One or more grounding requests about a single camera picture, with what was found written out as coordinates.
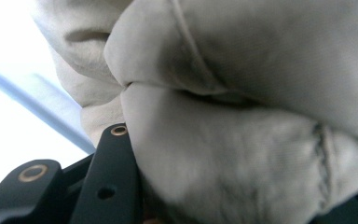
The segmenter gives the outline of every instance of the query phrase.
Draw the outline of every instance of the white fabric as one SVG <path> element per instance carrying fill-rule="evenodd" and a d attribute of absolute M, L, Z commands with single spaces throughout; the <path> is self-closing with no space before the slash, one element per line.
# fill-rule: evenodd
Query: white fabric
<path fill-rule="evenodd" d="M 32 11 L 93 143 L 126 121 L 162 221 L 307 223 L 358 192 L 358 1 L 129 3 Z"/>

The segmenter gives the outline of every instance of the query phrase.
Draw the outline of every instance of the black bracket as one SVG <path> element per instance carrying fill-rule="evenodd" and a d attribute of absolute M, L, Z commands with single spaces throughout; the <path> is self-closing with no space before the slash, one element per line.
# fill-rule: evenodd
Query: black bracket
<path fill-rule="evenodd" d="M 0 183 L 0 223 L 142 223 L 142 192 L 125 124 L 66 169 L 29 161 Z"/>

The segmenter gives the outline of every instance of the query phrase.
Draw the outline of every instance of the glove stitching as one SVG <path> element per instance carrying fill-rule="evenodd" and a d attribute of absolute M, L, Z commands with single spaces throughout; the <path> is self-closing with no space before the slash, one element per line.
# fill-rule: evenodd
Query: glove stitching
<path fill-rule="evenodd" d="M 326 202 L 324 205 L 324 211 L 326 212 L 332 205 L 333 199 L 336 197 L 337 193 L 337 184 L 334 180 L 337 178 L 333 171 L 335 170 L 336 164 L 336 157 L 337 155 L 337 146 L 334 142 L 334 133 L 330 127 L 324 126 L 323 128 L 323 135 L 324 135 L 324 152 L 326 157 L 326 164 L 325 169 L 327 172 L 327 182 L 326 186 L 328 188 L 328 195 L 326 198 Z"/>
<path fill-rule="evenodd" d="M 319 159 L 319 174 L 321 182 L 319 183 L 319 191 L 322 195 L 322 199 L 319 202 L 320 209 L 323 211 L 329 203 L 329 195 L 331 193 L 330 175 L 331 172 L 328 169 L 328 156 L 326 149 L 326 127 L 322 124 L 317 124 L 314 128 L 314 135 L 317 137 L 317 143 L 315 146 L 315 153 Z"/>
<path fill-rule="evenodd" d="M 221 84 L 222 82 L 217 79 L 217 77 L 213 74 L 211 69 L 203 60 L 203 57 L 200 54 L 200 50 L 197 47 L 197 43 L 193 35 L 190 33 L 179 0 L 171 0 L 171 4 L 173 7 L 173 15 L 175 17 L 179 33 L 184 41 L 184 46 L 187 47 L 186 49 L 189 49 L 190 55 L 192 57 L 190 62 L 191 69 L 194 71 L 195 67 L 197 67 L 200 70 L 200 79 L 202 80 L 202 84 L 204 84 L 204 87 L 206 87 L 208 90 L 221 89 L 221 86 L 216 86 L 216 84 Z"/>

